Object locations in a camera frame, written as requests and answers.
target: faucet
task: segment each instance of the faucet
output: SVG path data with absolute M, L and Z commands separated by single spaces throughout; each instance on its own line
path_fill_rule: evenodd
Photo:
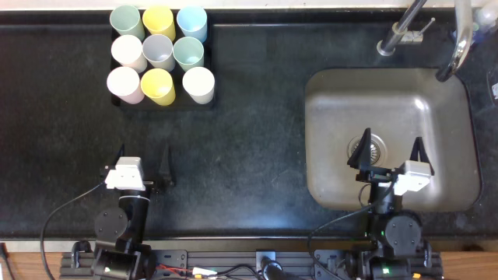
M 377 51 L 383 56 L 393 55 L 397 44 L 419 44 L 423 39 L 423 32 L 434 22 L 431 19 L 420 31 L 408 31 L 408 26 L 426 4 L 427 0 L 415 0 L 406 10 L 399 22 L 393 24 L 385 40 L 379 41 Z M 472 44 L 472 6 L 470 0 L 454 0 L 455 15 L 457 18 L 457 39 L 450 62 L 442 66 L 436 73 L 436 79 L 446 82 L 463 64 Z

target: black countertop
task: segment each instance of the black countertop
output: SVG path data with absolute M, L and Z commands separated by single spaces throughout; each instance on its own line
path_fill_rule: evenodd
M 216 104 L 210 111 L 138 112 L 110 104 L 106 12 L 4 13 L 0 20 L 0 238 L 39 235 L 48 213 L 99 181 L 121 143 L 154 170 L 172 148 L 177 186 L 151 197 L 146 239 L 303 236 L 343 211 L 306 185 L 304 86 L 326 68 L 436 68 L 454 45 L 453 12 L 431 16 L 419 46 L 375 50 L 399 11 L 210 11 Z M 498 37 L 477 45 L 458 73 L 468 87 L 482 195 L 468 211 L 422 213 L 426 236 L 498 233 Z M 91 238 L 117 204 L 103 188 L 57 214 L 47 235 Z M 328 235 L 362 236 L 358 220 Z

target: sink drain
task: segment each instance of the sink drain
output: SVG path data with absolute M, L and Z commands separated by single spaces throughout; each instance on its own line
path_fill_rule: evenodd
M 355 152 L 361 142 L 361 136 L 356 136 L 353 138 L 348 145 L 348 157 Z M 381 165 L 388 155 L 386 146 L 382 139 L 376 135 L 372 135 L 370 140 L 370 164 L 373 166 Z

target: wooden floor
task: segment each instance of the wooden floor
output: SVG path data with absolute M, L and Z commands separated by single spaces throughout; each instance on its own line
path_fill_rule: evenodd
M 52 274 L 58 278 L 62 253 L 49 253 L 47 260 Z M 4 280 L 10 280 L 5 263 Z M 39 253 L 11 253 L 10 264 L 16 279 L 48 279 Z M 447 252 L 443 253 L 444 278 L 447 280 L 498 279 L 498 253 Z

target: sink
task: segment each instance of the sink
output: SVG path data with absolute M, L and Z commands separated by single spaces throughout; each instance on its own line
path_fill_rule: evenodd
M 322 206 L 355 210 L 364 183 L 346 162 L 365 128 L 370 161 L 399 167 L 422 136 L 435 175 L 418 192 L 403 195 L 416 211 L 461 211 L 479 197 L 468 95 L 461 81 L 438 82 L 435 69 L 330 69 L 306 85 L 307 185 Z M 368 200 L 369 188 L 362 193 Z

